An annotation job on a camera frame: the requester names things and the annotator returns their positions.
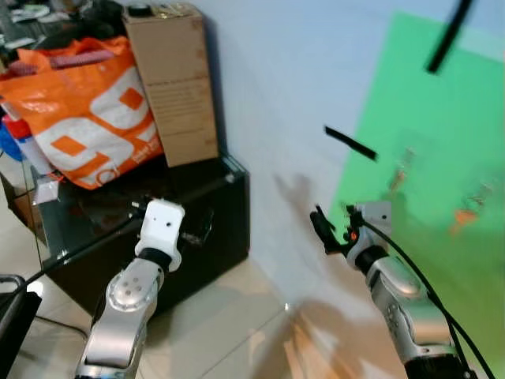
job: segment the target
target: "orange and white bag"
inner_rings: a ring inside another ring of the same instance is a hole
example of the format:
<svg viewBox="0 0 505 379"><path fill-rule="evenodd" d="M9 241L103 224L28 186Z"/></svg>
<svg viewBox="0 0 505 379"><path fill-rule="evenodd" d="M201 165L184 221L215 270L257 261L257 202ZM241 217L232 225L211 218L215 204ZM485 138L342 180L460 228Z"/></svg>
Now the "orange and white bag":
<svg viewBox="0 0 505 379"><path fill-rule="evenodd" d="M54 70L49 57L106 49L100 63ZM46 157L93 190L163 152L129 41L83 39L57 51L19 51L37 74L0 81Z"/></svg>

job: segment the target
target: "green backdrop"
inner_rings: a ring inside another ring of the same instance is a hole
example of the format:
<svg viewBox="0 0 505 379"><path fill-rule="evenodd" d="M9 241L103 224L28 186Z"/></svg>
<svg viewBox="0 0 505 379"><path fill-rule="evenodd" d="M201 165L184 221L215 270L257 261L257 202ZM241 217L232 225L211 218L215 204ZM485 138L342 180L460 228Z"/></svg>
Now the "green backdrop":
<svg viewBox="0 0 505 379"><path fill-rule="evenodd" d="M392 21L356 136L379 159L350 153L330 217L342 234L342 204L391 200L393 239L504 378L503 63L455 49L439 75L426 73L442 27ZM416 155L391 194L406 148ZM455 211L481 183L492 188L481 214L452 235Z"/></svg>

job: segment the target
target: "white floor tile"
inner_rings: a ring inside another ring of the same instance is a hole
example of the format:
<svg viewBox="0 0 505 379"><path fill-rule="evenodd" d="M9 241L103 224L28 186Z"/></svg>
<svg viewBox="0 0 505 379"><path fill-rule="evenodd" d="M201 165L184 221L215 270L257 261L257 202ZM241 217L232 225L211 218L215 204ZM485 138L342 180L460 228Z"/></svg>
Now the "white floor tile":
<svg viewBox="0 0 505 379"><path fill-rule="evenodd" d="M40 278L40 281L44 284L44 293L37 314L77 326L88 332L91 327L92 316L54 284L51 279L44 276Z"/></svg>
<svg viewBox="0 0 505 379"><path fill-rule="evenodd" d="M9 209L3 186L0 183L0 235L2 233L8 232L14 228L22 228L21 230L26 229L26 227L24 227L24 224ZM8 235L5 235L4 239L0 240L0 241L2 241L2 242L4 240L9 241L9 240L13 239L14 237L19 237L19 235L17 235L17 236L13 235L11 237L9 237ZM7 248L8 248L8 246L1 246L0 245L0 259L2 256L2 251L7 250Z"/></svg>
<svg viewBox="0 0 505 379"><path fill-rule="evenodd" d="M21 162L12 159L4 153L0 157L0 172L2 172L11 186L14 187L16 194L26 191L23 165Z"/></svg>
<svg viewBox="0 0 505 379"><path fill-rule="evenodd" d="M282 306L263 273L246 261L148 329L144 379L201 377Z"/></svg>
<svg viewBox="0 0 505 379"><path fill-rule="evenodd" d="M350 379L332 367L327 352L280 312L211 368L202 379Z"/></svg>
<svg viewBox="0 0 505 379"><path fill-rule="evenodd" d="M3 209L0 212L3 214L2 219L5 220L6 210ZM27 278L39 270L40 262L33 233L19 220L13 221L12 225L2 225L0 231L0 271Z"/></svg>
<svg viewBox="0 0 505 379"><path fill-rule="evenodd" d="M135 376L135 379L144 379L144 375L142 375L141 371L137 371L137 375Z"/></svg>
<svg viewBox="0 0 505 379"><path fill-rule="evenodd" d="M72 378L84 344L75 332L34 321L8 378Z"/></svg>

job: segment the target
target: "cardboard box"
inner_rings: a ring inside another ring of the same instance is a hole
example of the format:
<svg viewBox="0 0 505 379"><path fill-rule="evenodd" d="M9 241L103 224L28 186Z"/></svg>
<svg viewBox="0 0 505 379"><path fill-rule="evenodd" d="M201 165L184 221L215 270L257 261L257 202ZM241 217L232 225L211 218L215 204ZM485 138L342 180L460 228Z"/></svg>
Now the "cardboard box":
<svg viewBox="0 0 505 379"><path fill-rule="evenodd" d="M217 157L202 15L177 4L123 20L169 166Z"/></svg>

